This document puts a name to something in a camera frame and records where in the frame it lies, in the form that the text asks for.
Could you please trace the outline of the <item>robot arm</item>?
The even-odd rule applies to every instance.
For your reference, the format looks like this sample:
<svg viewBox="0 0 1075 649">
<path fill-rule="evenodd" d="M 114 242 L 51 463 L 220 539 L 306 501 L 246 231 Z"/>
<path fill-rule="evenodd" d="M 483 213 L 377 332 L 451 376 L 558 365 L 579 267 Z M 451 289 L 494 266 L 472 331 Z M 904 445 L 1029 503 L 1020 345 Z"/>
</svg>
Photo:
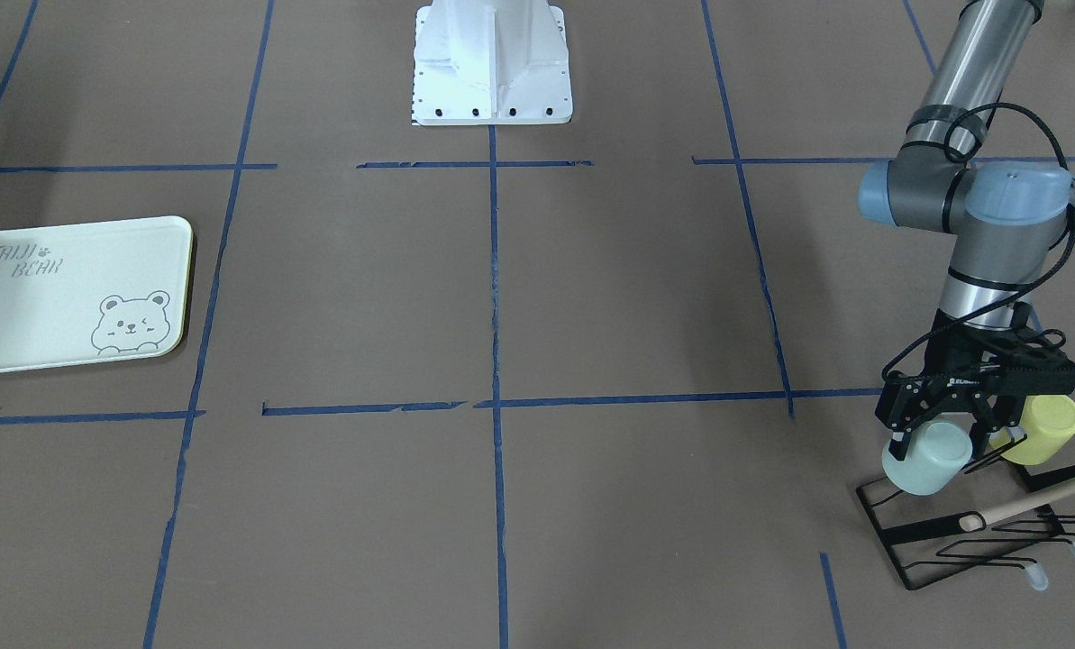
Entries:
<svg viewBox="0 0 1075 649">
<path fill-rule="evenodd" d="M 1043 8 L 969 1 L 894 159 L 860 185 L 872 222 L 954 237 L 933 323 L 882 370 L 875 415 L 895 462 L 938 416 L 972 416 L 978 457 L 1028 398 L 1075 389 L 1064 335 L 1030 325 L 1033 293 L 1074 250 L 1075 176 L 1048 124 L 1002 99 Z"/>
</svg>

